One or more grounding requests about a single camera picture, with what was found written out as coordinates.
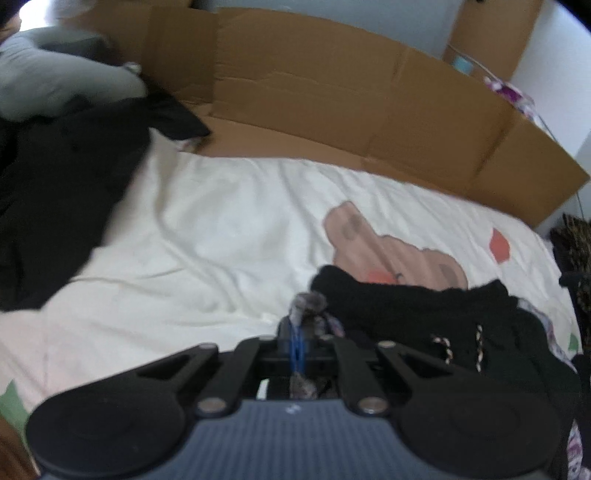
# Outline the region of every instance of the brown object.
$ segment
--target brown object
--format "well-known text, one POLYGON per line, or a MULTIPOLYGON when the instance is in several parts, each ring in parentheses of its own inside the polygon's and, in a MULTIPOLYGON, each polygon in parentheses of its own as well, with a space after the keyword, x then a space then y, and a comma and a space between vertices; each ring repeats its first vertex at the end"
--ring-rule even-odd
POLYGON ((198 153, 304 157, 544 220, 588 175, 473 78, 321 18, 99 0, 70 21, 113 38, 179 99, 212 102, 198 153))
POLYGON ((445 290, 468 288, 460 264, 438 250, 420 250, 391 235, 379 236, 352 202, 333 208, 324 230, 335 248, 333 265, 357 281, 445 290))
POLYGON ((0 480, 31 480, 36 477, 18 433, 0 416, 0 480))
MULTIPOLYGON (((510 80, 527 46, 543 0, 487 0, 464 2, 449 43, 504 80, 510 80)), ((443 60, 456 53, 447 49, 443 60)), ((472 76, 486 73, 475 66, 472 76)))

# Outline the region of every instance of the wire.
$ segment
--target wire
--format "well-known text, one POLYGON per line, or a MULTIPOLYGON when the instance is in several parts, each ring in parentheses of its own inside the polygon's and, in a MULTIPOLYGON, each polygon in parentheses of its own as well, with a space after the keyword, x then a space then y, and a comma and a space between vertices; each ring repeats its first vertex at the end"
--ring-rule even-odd
MULTIPOLYGON (((466 53, 462 52, 461 50, 459 50, 458 48, 454 47, 451 44, 448 44, 447 46, 450 47, 450 49, 452 49, 454 52, 456 52, 459 56, 464 57, 466 60, 471 61, 475 65, 478 65, 482 70, 484 70, 488 75, 490 75, 491 77, 493 77, 497 82, 501 82, 501 83, 505 84, 505 82, 503 81, 503 79, 501 79, 500 77, 498 77, 497 75, 495 75, 494 73, 492 73, 488 68, 486 68, 486 66, 484 66, 482 63, 480 63, 475 58, 471 57, 470 55, 467 55, 466 53)), ((548 135, 550 136, 550 138, 552 140, 554 140, 554 142, 558 143, 558 145, 560 145, 560 142, 554 136, 554 134, 552 133, 552 130, 550 130, 550 127, 548 126, 548 124, 546 123, 546 121, 544 120, 544 118, 538 112, 536 112, 536 114, 537 114, 538 118, 540 119, 540 121, 542 122, 542 124, 544 125, 544 128, 548 132, 548 135)), ((581 210, 581 218, 583 220, 585 220, 585 213, 583 211, 583 203, 581 202, 581 197, 580 197, 578 191, 576 193, 576 196, 577 196, 577 202, 579 204, 579 210, 581 210)))

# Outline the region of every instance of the bed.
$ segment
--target bed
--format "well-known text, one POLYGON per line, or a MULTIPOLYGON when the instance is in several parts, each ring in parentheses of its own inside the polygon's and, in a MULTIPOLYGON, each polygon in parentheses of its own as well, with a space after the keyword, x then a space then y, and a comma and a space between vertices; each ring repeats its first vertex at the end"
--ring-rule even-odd
MULTIPOLYGON (((389 236, 405 245, 403 255, 449 256, 465 280, 447 275, 437 289, 500 278, 552 320, 563 351, 580 351, 560 272, 520 220, 365 172, 289 158, 205 157, 151 135, 104 246, 43 309, 0 316, 0 390, 14 380, 27 410, 200 342, 227 350, 274 333, 293 295, 341 248, 346 225, 327 216, 352 206, 373 232, 362 244, 389 236)), ((384 280, 387 268, 372 274, 369 281, 392 282, 384 280)), ((405 281, 430 285, 413 275, 405 281)))

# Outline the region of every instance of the cartoon bear print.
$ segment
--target cartoon bear print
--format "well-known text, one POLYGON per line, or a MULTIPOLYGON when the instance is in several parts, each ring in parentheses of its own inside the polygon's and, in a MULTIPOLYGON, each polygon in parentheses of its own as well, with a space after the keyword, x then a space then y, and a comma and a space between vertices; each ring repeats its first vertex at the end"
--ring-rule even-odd
POLYGON ((377 235, 351 201, 326 215, 324 230, 335 248, 333 264, 358 281, 432 290, 468 288, 466 274, 453 257, 377 235))

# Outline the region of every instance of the red leaf print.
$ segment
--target red leaf print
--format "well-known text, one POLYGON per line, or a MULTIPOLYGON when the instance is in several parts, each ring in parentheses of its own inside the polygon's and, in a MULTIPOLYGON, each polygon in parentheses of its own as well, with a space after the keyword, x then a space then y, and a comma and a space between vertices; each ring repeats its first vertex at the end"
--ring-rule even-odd
POLYGON ((489 244, 492 256, 500 265, 511 257, 511 247, 505 236, 496 228, 492 231, 491 243, 489 244))

